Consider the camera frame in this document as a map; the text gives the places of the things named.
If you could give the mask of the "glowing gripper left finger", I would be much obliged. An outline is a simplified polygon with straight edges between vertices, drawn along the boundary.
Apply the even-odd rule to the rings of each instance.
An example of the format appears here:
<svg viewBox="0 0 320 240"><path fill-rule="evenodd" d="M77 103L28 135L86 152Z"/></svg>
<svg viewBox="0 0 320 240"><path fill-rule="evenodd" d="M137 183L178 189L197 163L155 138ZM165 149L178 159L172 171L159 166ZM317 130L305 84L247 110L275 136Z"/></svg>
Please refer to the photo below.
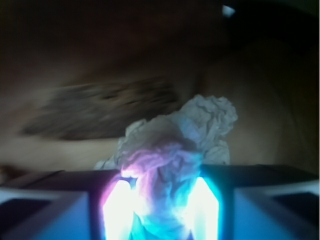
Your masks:
<svg viewBox="0 0 320 240"><path fill-rule="evenodd" d="M0 186L3 240L129 240L130 180L117 170L29 173Z"/></svg>

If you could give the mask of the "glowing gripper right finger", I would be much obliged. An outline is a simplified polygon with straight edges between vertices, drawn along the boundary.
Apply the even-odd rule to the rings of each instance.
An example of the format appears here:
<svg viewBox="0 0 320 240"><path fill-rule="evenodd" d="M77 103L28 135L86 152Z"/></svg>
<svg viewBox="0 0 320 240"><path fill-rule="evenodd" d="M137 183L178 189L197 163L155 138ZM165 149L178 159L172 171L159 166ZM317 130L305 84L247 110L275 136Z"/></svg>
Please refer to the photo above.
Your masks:
<svg viewBox="0 0 320 240"><path fill-rule="evenodd" d="M317 240L319 177L288 165L203 165L195 240Z"/></svg>

